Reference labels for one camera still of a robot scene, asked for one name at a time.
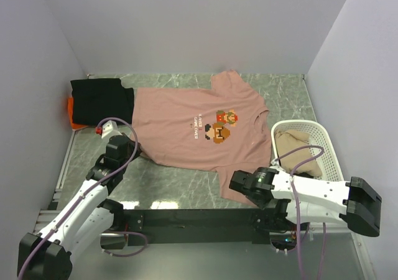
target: white wall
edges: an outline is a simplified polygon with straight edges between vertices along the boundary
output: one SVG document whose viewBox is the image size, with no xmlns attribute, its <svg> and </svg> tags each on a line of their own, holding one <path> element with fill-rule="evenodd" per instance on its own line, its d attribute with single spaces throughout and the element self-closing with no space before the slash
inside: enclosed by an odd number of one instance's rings
<svg viewBox="0 0 398 280">
<path fill-rule="evenodd" d="M 345 2 L 46 1 L 90 73 L 307 73 Z"/>
<path fill-rule="evenodd" d="M 345 177 L 381 195 L 381 235 L 367 239 L 378 279 L 397 279 L 398 0 L 347 0 L 308 74 L 318 120 Z"/>
<path fill-rule="evenodd" d="M 51 201 L 70 138 L 69 80 L 83 77 L 44 0 L 0 0 L 0 271 Z"/>
</svg>

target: pink t-shirt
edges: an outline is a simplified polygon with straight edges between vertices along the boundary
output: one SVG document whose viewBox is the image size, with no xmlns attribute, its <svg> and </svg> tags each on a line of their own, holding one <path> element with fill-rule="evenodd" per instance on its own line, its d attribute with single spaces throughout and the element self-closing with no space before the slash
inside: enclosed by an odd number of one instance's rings
<svg viewBox="0 0 398 280">
<path fill-rule="evenodd" d="M 211 87 L 138 88 L 132 125 L 154 162 L 217 171 L 222 197 L 252 205 L 228 186 L 234 171 L 269 165 L 268 109 L 235 71 L 213 76 Z"/>
</svg>

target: laundry basket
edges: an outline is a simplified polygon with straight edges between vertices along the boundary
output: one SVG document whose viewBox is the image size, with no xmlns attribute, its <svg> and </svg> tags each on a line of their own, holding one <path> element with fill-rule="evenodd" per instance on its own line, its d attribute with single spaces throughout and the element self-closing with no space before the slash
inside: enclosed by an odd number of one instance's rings
<svg viewBox="0 0 398 280">
<path fill-rule="evenodd" d="M 316 177 L 316 179 L 329 180 L 331 182 L 343 180 L 343 174 L 341 173 L 335 150 L 331 144 L 328 132 L 322 125 L 314 121 L 299 119 L 283 120 L 276 123 L 271 130 L 272 148 L 274 150 L 275 158 L 283 156 L 282 154 L 278 155 L 275 144 L 275 132 L 279 129 L 283 131 L 295 129 L 297 131 L 308 133 L 310 135 L 308 139 L 309 145 L 318 145 L 325 149 L 324 154 L 316 159 L 319 168 L 322 171 L 322 176 Z M 310 152 L 314 156 L 319 153 L 319 149 L 310 148 Z"/>
</svg>

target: mario character print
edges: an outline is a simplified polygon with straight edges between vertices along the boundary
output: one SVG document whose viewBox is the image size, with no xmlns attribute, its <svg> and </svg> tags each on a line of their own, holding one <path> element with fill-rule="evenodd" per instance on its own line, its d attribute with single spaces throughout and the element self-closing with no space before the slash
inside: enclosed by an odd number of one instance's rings
<svg viewBox="0 0 398 280">
<path fill-rule="evenodd" d="M 238 116 L 234 110 L 229 110 L 228 112 L 219 110 L 217 111 L 216 117 L 217 122 L 222 125 L 229 124 L 230 126 L 236 126 L 236 122 L 238 121 Z"/>
<path fill-rule="evenodd" d="M 223 126 L 222 123 L 213 123 L 205 125 L 205 138 L 207 140 L 212 139 L 215 144 L 220 144 L 227 140 L 231 134 L 230 130 Z"/>
</svg>

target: marble table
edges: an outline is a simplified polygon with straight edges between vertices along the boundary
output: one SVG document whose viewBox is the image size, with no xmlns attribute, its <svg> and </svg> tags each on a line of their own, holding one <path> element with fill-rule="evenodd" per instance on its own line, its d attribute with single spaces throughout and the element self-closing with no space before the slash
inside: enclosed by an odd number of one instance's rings
<svg viewBox="0 0 398 280">
<path fill-rule="evenodd" d="M 120 78 L 124 87 L 211 88 L 212 74 L 127 74 L 98 75 L 92 78 Z M 315 120 L 303 75 L 241 74 L 264 97 L 269 115 L 269 129 L 285 119 Z M 128 128 L 121 128 L 128 133 Z M 85 179 L 97 157 L 104 153 L 106 142 L 93 128 L 75 133 L 70 162 L 63 182 L 58 209 L 62 209 Z M 124 208 L 244 208 L 238 202 L 220 197 L 216 172 L 164 167 L 138 158 L 130 163 L 124 180 L 109 196 Z"/>
</svg>

